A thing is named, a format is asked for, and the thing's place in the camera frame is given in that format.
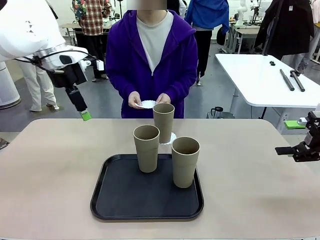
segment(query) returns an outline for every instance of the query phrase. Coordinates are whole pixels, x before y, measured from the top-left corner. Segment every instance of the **person's right hand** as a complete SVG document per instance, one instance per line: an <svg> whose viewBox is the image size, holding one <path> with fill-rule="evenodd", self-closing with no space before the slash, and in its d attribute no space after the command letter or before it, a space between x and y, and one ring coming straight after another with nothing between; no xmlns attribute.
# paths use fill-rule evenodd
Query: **person's right hand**
<svg viewBox="0 0 320 240"><path fill-rule="evenodd" d="M142 106L142 102L140 99L140 94L137 91L133 91L132 93L130 93L128 102L129 106L134 109L143 109L142 107L139 107Z"/></svg>

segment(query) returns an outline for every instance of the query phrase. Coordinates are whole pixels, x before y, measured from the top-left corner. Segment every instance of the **white pants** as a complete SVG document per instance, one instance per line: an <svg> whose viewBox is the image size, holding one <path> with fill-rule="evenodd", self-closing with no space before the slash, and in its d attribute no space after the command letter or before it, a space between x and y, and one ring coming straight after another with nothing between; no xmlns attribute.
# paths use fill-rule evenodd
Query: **white pants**
<svg viewBox="0 0 320 240"><path fill-rule="evenodd" d="M305 69L308 66L310 59L313 57L313 54L316 51L317 45L320 40L320 27L317 27L316 25L314 25L313 28L314 28L314 37L312 36L310 37L309 52L300 53L293 56L290 67L292 67L295 70L298 70L300 68Z"/></svg>
<svg viewBox="0 0 320 240"><path fill-rule="evenodd" d="M32 65L31 63L17 61L32 97L32 111L41 111L41 89L44 91L44 98L47 104L56 105L56 97L54 94L54 86L47 72Z"/></svg>

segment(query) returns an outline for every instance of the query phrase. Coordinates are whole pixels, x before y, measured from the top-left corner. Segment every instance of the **gray floor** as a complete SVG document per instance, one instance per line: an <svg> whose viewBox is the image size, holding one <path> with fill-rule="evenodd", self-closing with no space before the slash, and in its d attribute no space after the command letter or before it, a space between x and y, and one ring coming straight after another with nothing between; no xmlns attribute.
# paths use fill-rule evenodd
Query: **gray floor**
<svg viewBox="0 0 320 240"><path fill-rule="evenodd" d="M219 52L219 47L216 44L211 45L210 58L208 60L206 75L202 78L203 86L193 86L190 89L190 94L185 100L185 117L186 118L205 118L207 112L215 107L220 106L225 110L229 110L234 92L234 86L229 77L220 66L215 58L215 54ZM311 69L314 63L310 64L307 69L307 77L320 83L317 75L318 71ZM89 69L86 71L89 80L92 79L93 73ZM31 96L27 89L24 79L15 82L19 91L22 102L12 108L0 110L0 132L20 132L31 121L40 118L79 118L79 113L68 99L63 88L55 88L55 96L58 104L63 107L63 110L57 112L44 111L44 113L32 113L28 109L31 106ZM93 118L120 118L120 108L122 99L118 92L108 81L91 82L88 81L79 86L82 96L84 97L88 110ZM292 119L304 117L310 109L298 109L291 115ZM262 114L263 108L253 107L252 117L258 118ZM251 107L244 101L242 102L239 111L236 113L237 118L250 119ZM265 119L276 125L279 119L278 114L268 108ZM305 131L288 131L284 134L300 134Z"/></svg>

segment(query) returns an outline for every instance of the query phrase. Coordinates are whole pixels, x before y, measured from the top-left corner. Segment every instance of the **beige cup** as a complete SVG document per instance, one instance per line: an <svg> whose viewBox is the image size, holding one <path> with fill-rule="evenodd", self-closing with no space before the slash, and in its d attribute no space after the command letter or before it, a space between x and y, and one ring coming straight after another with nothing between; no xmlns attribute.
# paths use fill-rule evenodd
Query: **beige cup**
<svg viewBox="0 0 320 240"><path fill-rule="evenodd" d="M171 148L173 182L179 188L188 188L194 180L200 144L191 137L183 136L174 140Z"/></svg>
<svg viewBox="0 0 320 240"><path fill-rule="evenodd" d="M138 126L133 131L139 169L151 173L157 168L160 131L152 125Z"/></svg>
<svg viewBox="0 0 320 240"><path fill-rule="evenodd" d="M175 107L169 103L159 103L153 107L154 125L160 130L159 142L166 144L171 140Z"/></svg>

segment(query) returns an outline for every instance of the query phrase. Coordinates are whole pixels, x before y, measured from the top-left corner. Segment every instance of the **person's left hand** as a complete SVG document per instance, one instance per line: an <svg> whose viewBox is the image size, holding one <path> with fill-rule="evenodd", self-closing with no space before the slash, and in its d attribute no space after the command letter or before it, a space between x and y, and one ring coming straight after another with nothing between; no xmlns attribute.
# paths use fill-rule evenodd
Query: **person's left hand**
<svg viewBox="0 0 320 240"><path fill-rule="evenodd" d="M168 94L161 93L158 99L155 101L155 104L170 104L171 99Z"/></svg>

